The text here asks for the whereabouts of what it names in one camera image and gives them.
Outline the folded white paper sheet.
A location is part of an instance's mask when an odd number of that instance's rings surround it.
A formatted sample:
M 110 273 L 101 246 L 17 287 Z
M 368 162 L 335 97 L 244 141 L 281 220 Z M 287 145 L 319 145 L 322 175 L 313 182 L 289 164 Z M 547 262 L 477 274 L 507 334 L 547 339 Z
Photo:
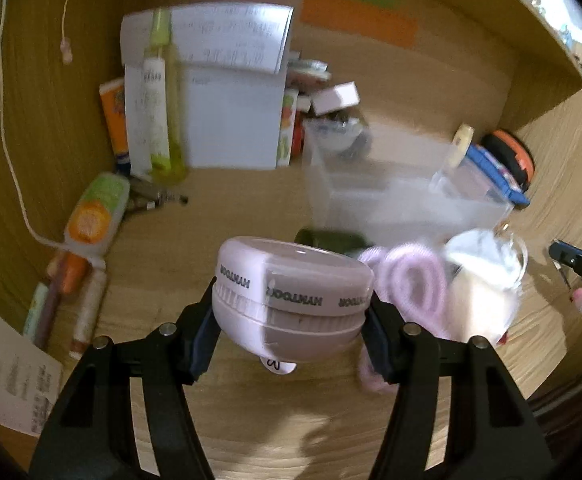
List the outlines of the folded white paper sheet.
M 211 2 L 131 13 L 120 26 L 120 55 L 138 65 L 153 39 L 190 65 L 277 74 L 287 52 L 293 9 L 267 3 Z

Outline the dark green bottle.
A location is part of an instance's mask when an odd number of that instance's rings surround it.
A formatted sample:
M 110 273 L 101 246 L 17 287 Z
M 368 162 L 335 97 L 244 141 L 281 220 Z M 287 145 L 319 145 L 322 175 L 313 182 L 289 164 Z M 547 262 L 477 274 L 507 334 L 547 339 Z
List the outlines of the dark green bottle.
M 369 246 L 364 236 L 355 232 L 304 228 L 294 237 L 297 244 L 342 255 L 352 255 Z

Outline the fruit pattern book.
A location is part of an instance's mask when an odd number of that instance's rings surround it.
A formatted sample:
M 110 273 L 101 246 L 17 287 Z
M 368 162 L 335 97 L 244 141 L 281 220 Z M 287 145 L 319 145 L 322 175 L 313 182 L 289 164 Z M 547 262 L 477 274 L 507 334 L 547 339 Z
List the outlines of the fruit pattern book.
M 282 99 L 280 131 L 277 148 L 277 166 L 288 166 L 291 160 L 295 116 L 297 116 L 297 89 L 285 89 Z

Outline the white cotton pad stack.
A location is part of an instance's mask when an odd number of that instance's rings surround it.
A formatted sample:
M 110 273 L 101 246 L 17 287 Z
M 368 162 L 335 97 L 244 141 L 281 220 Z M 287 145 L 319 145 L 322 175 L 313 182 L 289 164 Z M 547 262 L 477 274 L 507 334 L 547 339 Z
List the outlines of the white cotton pad stack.
M 495 346 L 520 307 L 526 243 L 514 233 L 475 229 L 452 237 L 443 255 L 455 270 L 448 285 L 448 337 L 466 342 L 482 336 Z

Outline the orange sticky note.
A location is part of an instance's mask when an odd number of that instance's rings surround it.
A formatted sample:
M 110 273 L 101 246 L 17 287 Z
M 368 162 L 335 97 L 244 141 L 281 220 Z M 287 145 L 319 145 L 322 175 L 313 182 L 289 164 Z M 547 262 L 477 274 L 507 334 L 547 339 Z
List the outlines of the orange sticky note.
M 415 45 L 419 28 L 416 18 L 361 0 L 303 0 L 300 20 L 403 49 Z

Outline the white paper box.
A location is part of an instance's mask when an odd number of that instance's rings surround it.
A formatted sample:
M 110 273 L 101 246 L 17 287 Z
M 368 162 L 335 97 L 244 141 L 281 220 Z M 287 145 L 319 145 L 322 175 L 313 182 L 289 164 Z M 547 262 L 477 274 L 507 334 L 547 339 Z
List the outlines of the white paper box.
M 181 143 L 189 168 L 277 167 L 285 72 L 193 66 L 180 75 Z

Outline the small white pink box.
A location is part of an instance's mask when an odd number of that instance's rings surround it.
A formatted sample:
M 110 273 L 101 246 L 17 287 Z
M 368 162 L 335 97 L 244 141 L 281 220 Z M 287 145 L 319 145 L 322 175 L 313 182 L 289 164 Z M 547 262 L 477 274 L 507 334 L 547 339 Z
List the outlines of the small white pink box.
M 354 81 L 337 84 L 312 94 L 312 109 L 316 116 L 340 112 L 355 107 L 361 102 Z

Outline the black orange round case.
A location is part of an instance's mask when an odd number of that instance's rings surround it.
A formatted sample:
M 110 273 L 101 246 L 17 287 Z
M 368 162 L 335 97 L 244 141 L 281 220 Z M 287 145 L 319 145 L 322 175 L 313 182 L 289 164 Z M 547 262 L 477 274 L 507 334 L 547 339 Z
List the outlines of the black orange round case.
M 482 136 L 480 144 L 512 174 L 521 190 L 526 192 L 535 174 L 535 162 L 526 144 L 518 136 L 497 129 Z

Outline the orange booklet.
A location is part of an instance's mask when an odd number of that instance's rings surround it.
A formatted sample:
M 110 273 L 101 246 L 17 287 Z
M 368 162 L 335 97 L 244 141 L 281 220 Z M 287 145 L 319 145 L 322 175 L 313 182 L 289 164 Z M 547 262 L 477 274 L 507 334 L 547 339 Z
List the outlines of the orange booklet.
M 130 157 L 126 132 L 124 89 L 124 79 L 116 78 L 101 84 L 99 96 L 116 164 L 128 166 Z

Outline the orange pen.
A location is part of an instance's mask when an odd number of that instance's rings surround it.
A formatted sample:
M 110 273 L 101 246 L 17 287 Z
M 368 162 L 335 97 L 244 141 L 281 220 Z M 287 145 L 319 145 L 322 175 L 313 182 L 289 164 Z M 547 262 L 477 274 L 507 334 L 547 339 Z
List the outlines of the orange pen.
M 33 339 L 37 348 L 46 349 L 56 308 L 64 297 L 76 294 L 89 267 L 87 259 L 65 250 L 60 250 L 49 263 L 47 271 L 50 284 Z

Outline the green orange lotion tube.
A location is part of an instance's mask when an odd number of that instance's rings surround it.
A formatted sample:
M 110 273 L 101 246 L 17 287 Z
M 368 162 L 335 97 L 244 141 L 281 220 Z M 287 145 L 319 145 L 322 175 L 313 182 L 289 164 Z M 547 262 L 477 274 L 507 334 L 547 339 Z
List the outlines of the green orange lotion tube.
M 129 181 L 102 172 L 82 193 L 64 230 L 64 243 L 82 258 L 103 258 L 126 211 Z

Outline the receipt paper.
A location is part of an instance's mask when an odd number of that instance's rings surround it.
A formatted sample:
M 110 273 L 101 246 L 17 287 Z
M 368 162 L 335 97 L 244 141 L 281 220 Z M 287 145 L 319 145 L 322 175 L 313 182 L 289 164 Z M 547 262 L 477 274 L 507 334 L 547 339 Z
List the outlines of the receipt paper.
M 0 318 L 0 425 L 39 437 L 60 391 L 62 365 Z

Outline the clear plastic bowl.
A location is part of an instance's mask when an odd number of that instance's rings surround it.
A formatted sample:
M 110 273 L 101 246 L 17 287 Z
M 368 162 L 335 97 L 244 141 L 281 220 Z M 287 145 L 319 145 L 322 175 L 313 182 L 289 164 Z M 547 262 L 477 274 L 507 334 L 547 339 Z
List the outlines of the clear plastic bowl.
M 312 125 L 312 136 L 323 151 L 341 153 L 353 145 L 364 129 L 364 125 L 357 119 L 347 122 L 316 119 Z

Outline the blue patterned pencil case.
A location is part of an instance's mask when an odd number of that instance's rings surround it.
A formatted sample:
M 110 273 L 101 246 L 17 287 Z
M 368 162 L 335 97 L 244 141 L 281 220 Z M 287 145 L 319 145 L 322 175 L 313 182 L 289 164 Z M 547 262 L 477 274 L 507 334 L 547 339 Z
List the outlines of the blue patterned pencil case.
M 499 162 L 483 146 L 471 144 L 466 156 L 474 163 L 494 184 L 509 203 L 519 209 L 524 209 L 530 205 L 530 200 L 522 191 L 510 171 Z

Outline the pink round mini fan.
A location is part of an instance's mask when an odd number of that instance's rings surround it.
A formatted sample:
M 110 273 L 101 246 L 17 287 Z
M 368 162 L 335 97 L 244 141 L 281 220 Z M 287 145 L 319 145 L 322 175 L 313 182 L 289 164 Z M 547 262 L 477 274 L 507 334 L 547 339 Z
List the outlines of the pink round mini fan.
M 373 292 L 348 256 L 253 236 L 219 247 L 212 308 L 221 330 L 263 359 L 319 361 L 352 344 Z

